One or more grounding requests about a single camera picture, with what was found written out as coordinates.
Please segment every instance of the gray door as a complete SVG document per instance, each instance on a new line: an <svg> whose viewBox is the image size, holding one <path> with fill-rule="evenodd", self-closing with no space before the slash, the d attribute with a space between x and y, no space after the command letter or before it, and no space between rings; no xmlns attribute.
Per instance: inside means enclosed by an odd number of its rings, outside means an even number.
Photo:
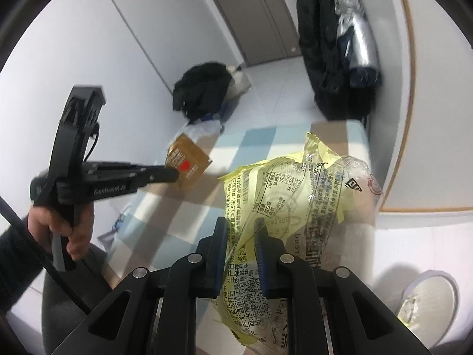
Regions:
<svg viewBox="0 0 473 355"><path fill-rule="evenodd" d="M214 0L248 66L299 56L297 32L284 0Z"/></svg>

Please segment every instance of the metal screw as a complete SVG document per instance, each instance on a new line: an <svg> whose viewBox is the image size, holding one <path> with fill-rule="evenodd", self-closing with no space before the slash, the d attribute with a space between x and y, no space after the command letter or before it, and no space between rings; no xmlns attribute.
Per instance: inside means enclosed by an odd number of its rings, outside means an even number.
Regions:
<svg viewBox="0 0 473 355"><path fill-rule="evenodd" d="M292 263L294 261L294 256L292 256L291 254L284 254L284 255L281 255L279 260L283 263L289 264L289 263Z"/></svg>
<svg viewBox="0 0 473 355"><path fill-rule="evenodd" d="M146 276L147 273L148 273L148 270L146 268L138 267L138 268L135 268L135 270L133 271L133 277L140 279Z"/></svg>
<svg viewBox="0 0 473 355"><path fill-rule="evenodd" d="M338 276L338 277L349 277L350 276L350 271L345 268L345 267L338 267L336 270L335 270L335 274Z"/></svg>
<svg viewBox="0 0 473 355"><path fill-rule="evenodd" d="M198 263L202 260L202 256L200 256L199 254L190 254L187 257L187 260L189 261L189 263Z"/></svg>

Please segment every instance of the striped tablecloth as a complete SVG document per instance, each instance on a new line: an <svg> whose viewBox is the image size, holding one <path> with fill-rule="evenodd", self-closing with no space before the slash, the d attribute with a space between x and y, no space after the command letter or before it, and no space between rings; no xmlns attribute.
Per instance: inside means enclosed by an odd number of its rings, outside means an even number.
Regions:
<svg viewBox="0 0 473 355"><path fill-rule="evenodd" d="M177 259L194 252L198 241L213 233L217 217L224 215L225 197L218 178L239 166L302 150L306 131L317 135L339 155L358 157L370 165L366 134L356 121L307 123L201 137L196 144L212 163L191 192L184 195L166 184L149 185L137 192L121 215L122 226L103 267L108 283L114 288L137 267L151 271L170 267ZM198 300L197 354L252 353L218 321L210 302Z"/></svg>

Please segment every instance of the brown paper packet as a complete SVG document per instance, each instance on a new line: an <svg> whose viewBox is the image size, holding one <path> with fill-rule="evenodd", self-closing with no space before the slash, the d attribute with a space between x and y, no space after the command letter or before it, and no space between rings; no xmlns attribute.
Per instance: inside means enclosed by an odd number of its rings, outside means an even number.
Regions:
<svg viewBox="0 0 473 355"><path fill-rule="evenodd" d="M171 145L166 157L166 166L179 171L179 178L172 185L184 192L188 192L211 162L204 151L184 133Z"/></svg>

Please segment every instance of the human hand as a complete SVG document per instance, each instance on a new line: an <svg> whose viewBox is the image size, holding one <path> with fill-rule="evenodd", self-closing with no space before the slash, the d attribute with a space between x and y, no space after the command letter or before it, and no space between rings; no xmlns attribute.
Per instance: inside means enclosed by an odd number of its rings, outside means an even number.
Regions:
<svg viewBox="0 0 473 355"><path fill-rule="evenodd" d="M31 207L28 213L28 230L44 251L51 253L50 231L52 231L68 237L66 249L74 261L80 260L87 253L93 225L93 203L82 206L80 222L74 228L71 228L69 223L51 208Z"/></svg>

